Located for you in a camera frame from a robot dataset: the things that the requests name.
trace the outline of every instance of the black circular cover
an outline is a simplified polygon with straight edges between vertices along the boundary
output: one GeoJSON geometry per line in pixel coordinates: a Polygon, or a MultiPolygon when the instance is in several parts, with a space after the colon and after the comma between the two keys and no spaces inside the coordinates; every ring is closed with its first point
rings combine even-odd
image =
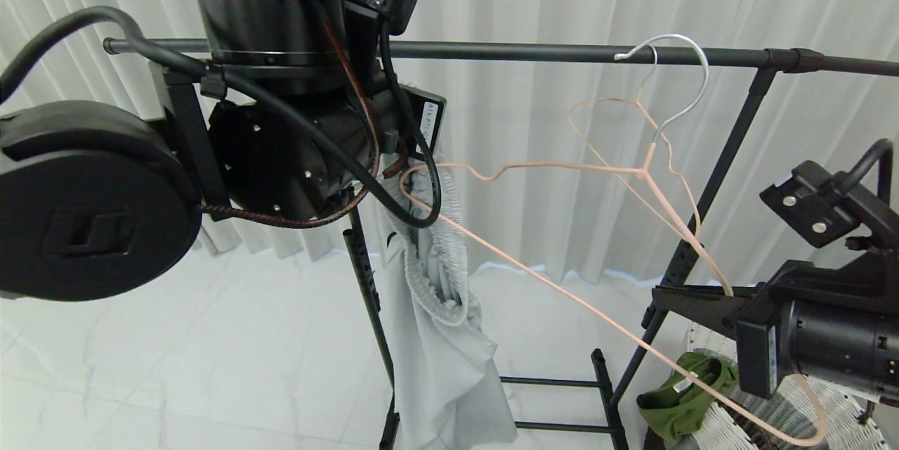
{"type": "Polygon", "coordinates": [[[144,121],[61,101],[0,121],[0,290],[93,300],[142,286],[199,232],[198,195],[144,121]]]}

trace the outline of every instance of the clothing rack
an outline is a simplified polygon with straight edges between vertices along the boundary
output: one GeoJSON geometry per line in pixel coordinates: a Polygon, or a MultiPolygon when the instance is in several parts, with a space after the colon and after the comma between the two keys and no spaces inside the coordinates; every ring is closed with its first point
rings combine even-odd
{"type": "MultiPolygon", "coordinates": [[[[209,47],[205,39],[157,39],[155,43],[181,53],[208,53],[209,47]]],[[[125,40],[107,38],[103,41],[107,53],[132,53],[131,45],[125,40]]],[[[519,60],[519,62],[587,62],[607,64],[653,64],[654,53],[651,48],[636,51],[626,60],[615,60],[616,53],[627,53],[632,46],[610,45],[576,45],[576,44],[502,44],[502,43],[454,43],[453,41],[392,41],[391,53],[401,59],[437,59],[437,60],[519,60]]],[[[700,65],[700,59],[694,50],[686,47],[657,47],[658,64],[660,65],[700,65]]],[[[737,115],[731,133],[723,146],[706,187],[700,195],[697,209],[700,217],[705,218],[712,206],[736,153],[739,152],[746,133],[752,126],[755,114],[758,113],[761,101],[765,98],[771,83],[777,74],[799,74],[807,72],[845,72],[872,76],[890,76],[899,78],[899,62],[885,60],[854,59],[828,56],[818,51],[792,49],[738,50],[723,48],[704,48],[710,66],[755,68],[755,76],[749,86],[745,101],[737,115]]],[[[696,230],[695,217],[690,218],[690,230],[696,230]]],[[[350,260],[353,262],[357,280],[359,281],[362,299],[365,300],[369,319],[378,341],[379,351],[384,360],[388,378],[393,384],[393,361],[386,344],[384,329],[379,318],[379,297],[375,289],[372,266],[369,264],[368,251],[362,232],[362,222],[356,210],[350,215],[350,229],[343,233],[350,260]]],[[[681,240],[674,249],[668,268],[662,277],[662,286],[683,286],[699,260],[699,255],[686,241],[681,240]]],[[[662,328],[666,310],[658,310],[655,304],[646,308],[641,323],[643,341],[652,344],[662,328]]],[[[609,434],[615,450],[629,450],[626,434],[621,418],[619,405],[627,387],[634,379],[646,351],[636,348],[629,364],[613,388],[609,372],[606,368],[603,352],[598,348],[591,354],[596,382],[583,380],[559,380],[545,378],[501,377],[504,383],[523,383],[575,388],[598,388],[603,396],[603,408],[606,412],[607,425],[569,425],[548,424],[543,422],[516,421],[518,428],[524,430],[564,430],[574,432],[593,432],[609,434]]],[[[391,400],[384,432],[379,448],[392,450],[398,431],[399,414],[395,412],[394,401],[391,400]]]]}

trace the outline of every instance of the white wicker basket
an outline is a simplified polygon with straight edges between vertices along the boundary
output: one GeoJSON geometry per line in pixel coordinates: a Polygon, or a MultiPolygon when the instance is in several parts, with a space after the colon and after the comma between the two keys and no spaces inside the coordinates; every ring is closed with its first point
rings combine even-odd
{"type": "MultiPolygon", "coordinates": [[[[725,338],[705,326],[693,324],[688,332],[689,351],[713,355],[732,363],[736,363],[736,344],[733,339],[725,338]]],[[[856,417],[861,413],[860,405],[850,395],[845,395],[832,384],[810,379],[812,388],[827,407],[827,438],[816,448],[832,450],[889,450],[884,435],[874,421],[866,425],[858,425],[856,417]]],[[[806,399],[805,392],[792,378],[787,378],[777,389],[772,399],[761,399],[748,395],[739,389],[728,393],[729,397],[749,409],[756,416],[768,421],[774,427],[797,437],[811,437],[815,432],[815,411],[806,399]]],[[[793,450],[798,448],[792,444],[774,440],[777,450],[793,450]]],[[[713,404],[702,424],[702,430],[683,437],[674,448],[688,450],[691,448],[715,450],[758,450],[750,437],[739,425],[733,422],[725,409],[717,403],[713,404]]]]}

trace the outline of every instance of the white curtain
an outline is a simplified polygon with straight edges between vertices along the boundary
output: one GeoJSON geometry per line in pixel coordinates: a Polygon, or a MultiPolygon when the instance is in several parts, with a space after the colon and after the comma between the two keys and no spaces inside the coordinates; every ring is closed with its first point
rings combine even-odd
{"type": "MultiPolygon", "coordinates": [[[[149,37],[201,37],[196,0],[2,0],[0,62],[33,34],[84,6],[118,6],[149,37]]],[[[807,47],[822,53],[899,60],[895,0],[419,0],[402,37],[436,41],[636,44],[661,33],[690,35],[707,47],[807,47]]],[[[144,118],[159,107],[147,66],[137,56],[110,58],[100,40],[109,25],[81,31],[35,69],[8,112],[62,98],[110,102],[144,118]]],[[[523,62],[398,60],[401,79],[449,99],[440,144],[446,159],[482,172],[515,161],[593,161],[567,126],[575,102],[607,95],[633,97],[646,66],[523,62]]],[[[674,166],[699,194],[728,136],[753,70],[713,68],[709,90],[694,111],[666,131],[674,166]]],[[[700,84],[699,68],[662,67],[648,82],[643,104],[656,118],[680,111],[700,84]]],[[[828,72],[779,76],[746,137],[713,205],[700,239],[736,283],[762,280],[786,258],[844,259],[839,248],[815,252],[780,222],[758,193],[804,159],[845,169],[880,137],[899,134],[899,80],[828,72]]],[[[637,165],[651,135],[639,113],[604,105],[578,120],[613,164],[637,165]]],[[[670,175],[664,153],[654,174],[684,217],[687,199],[670,175]]],[[[466,222],[553,277],[568,270],[597,280],[603,269],[657,277],[676,238],[622,185],[605,175],[566,169],[512,172],[486,185],[458,175],[466,222]]],[[[376,206],[369,198],[365,206],[376,206]]],[[[313,257],[341,248],[341,224],[295,233],[231,220],[206,223],[213,251],[243,240],[250,249],[275,246],[283,255],[303,246],[313,257]]],[[[375,234],[369,228],[369,238],[375,234]]],[[[472,266],[492,260],[473,246],[472,266]]],[[[707,277],[698,270],[696,277],[707,277]]]]}

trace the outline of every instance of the green garment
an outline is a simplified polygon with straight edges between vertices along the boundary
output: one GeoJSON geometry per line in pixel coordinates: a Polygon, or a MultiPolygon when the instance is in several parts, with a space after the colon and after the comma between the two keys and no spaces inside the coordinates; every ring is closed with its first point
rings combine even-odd
{"type": "MultiPolygon", "coordinates": [[[[677,363],[688,372],[696,373],[700,380],[719,392],[737,383],[736,369],[728,362],[687,352],[678,358],[677,363]]],[[[702,419],[706,418],[706,411],[713,401],[715,398],[706,390],[687,383],[683,374],[673,373],[658,389],[639,395],[636,405],[655,434],[674,441],[684,434],[700,430],[702,419]]]]}

